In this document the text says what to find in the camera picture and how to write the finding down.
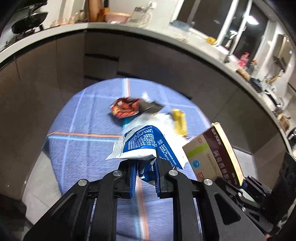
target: box with yellow edge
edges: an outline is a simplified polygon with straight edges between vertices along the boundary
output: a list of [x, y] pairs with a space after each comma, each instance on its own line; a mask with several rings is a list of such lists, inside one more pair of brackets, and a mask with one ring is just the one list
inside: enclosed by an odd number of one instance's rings
[[212, 124], [183, 150], [199, 181], [222, 177], [237, 187], [242, 185], [244, 175], [220, 123]]

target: metal bolt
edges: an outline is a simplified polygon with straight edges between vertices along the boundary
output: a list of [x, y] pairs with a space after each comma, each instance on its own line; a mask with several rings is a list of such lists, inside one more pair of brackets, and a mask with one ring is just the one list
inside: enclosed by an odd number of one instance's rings
[[85, 186], [86, 184], [87, 184], [87, 180], [85, 180], [85, 179], [81, 179], [78, 181], [79, 186]]
[[176, 170], [170, 170], [168, 173], [169, 173], [171, 176], [176, 176], [176, 175], [178, 175], [178, 171], [176, 171]]
[[207, 186], [211, 186], [213, 184], [213, 181], [211, 179], [204, 179], [204, 184]]
[[121, 171], [121, 170], [115, 170], [115, 171], [113, 172], [113, 176], [116, 176], [116, 177], [121, 176], [121, 174], [122, 174], [122, 171]]

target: faucet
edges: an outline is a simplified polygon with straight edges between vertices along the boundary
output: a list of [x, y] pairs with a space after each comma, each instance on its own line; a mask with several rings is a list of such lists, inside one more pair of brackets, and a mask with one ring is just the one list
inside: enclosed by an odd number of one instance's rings
[[231, 41], [231, 43], [229, 45], [229, 52], [226, 55], [225, 59], [223, 60], [223, 63], [225, 63], [225, 64], [230, 62], [229, 61], [229, 56], [233, 54], [234, 48], [236, 47], [235, 46], [236, 39], [237, 39], [237, 34], [233, 36], [232, 41]]

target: kitchen countertop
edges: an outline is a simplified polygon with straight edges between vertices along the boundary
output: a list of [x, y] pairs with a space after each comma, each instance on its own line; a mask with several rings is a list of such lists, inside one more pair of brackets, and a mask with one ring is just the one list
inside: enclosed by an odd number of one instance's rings
[[51, 36], [55, 36], [61, 33], [66, 33], [66, 32], [71, 32], [76, 30], [83, 30], [83, 29], [109, 29], [109, 30], [119, 30], [119, 31], [125, 31], [130, 33], [141, 34], [144, 36], [152, 37], [152, 38], [173, 44], [177, 47], [180, 47], [188, 52], [191, 52], [197, 55], [200, 58], [203, 58], [204, 60], [213, 64], [214, 66], [222, 70], [224, 73], [226, 73], [228, 76], [230, 76], [233, 80], [239, 83], [248, 93], [250, 93], [254, 97], [254, 99], [257, 100], [257, 102], [263, 107], [266, 113], [271, 117], [271, 119], [277, 125], [283, 137], [283, 140], [285, 142], [288, 152], [292, 154], [291, 146], [289, 144], [289, 141], [286, 137], [284, 130], [280, 127], [279, 121], [277, 120], [273, 112], [270, 110], [270, 108], [267, 106], [265, 101], [262, 99], [262, 97], [240, 75], [238, 75], [235, 72], [235, 70], [238, 68], [237, 64], [234, 61], [231, 61], [228, 64], [224, 64], [223, 57], [225, 55], [223, 55], [216, 47], [206, 43], [205, 40], [200, 36], [197, 36], [195, 34], [189, 34], [188, 42], [182, 42], [178, 40], [176, 33], [173, 27], [171, 26], [168, 27], [167, 29], [163, 29], [161, 33], [153, 30], [148, 30], [146, 28], [143, 29], [143, 28], [135, 28], [135, 27], [125, 26], [125, 25], [112, 25], [108, 23], [77, 23], [72, 25], [59, 26], [55, 28], [46, 29], [38, 33], [35, 33], [33, 35], [30, 35], [12, 44], [11, 46], [7, 47], [2, 52], [0, 52], [0, 63], [5, 59], [7, 59], [8, 57], [15, 54], [17, 51], [23, 49], [26, 46], [29, 46], [34, 42], [37, 42], [39, 40], [42, 40]]

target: table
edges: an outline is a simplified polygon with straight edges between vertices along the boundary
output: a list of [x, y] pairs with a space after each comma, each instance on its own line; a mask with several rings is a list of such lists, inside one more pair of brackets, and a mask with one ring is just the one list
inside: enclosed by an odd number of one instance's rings
[[[64, 106], [47, 137], [49, 155], [61, 193], [79, 179], [94, 181], [117, 169], [121, 159], [105, 160], [113, 143], [123, 134], [124, 119], [118, 120], [110, 104], [125, 96], [148, 96], [186, 114], [188, 135], [196, 136], [210, 127], [200, 109], [178, 92], [147, 80], [116, 78], [91, 85], [77, 93]], [[195, 175], [187, 162], [181, 170]], [[155, 187], [137, 179], [135, 196], [118, 201], [117, 240], [173, 240], [172, 199], [157, 198]]]

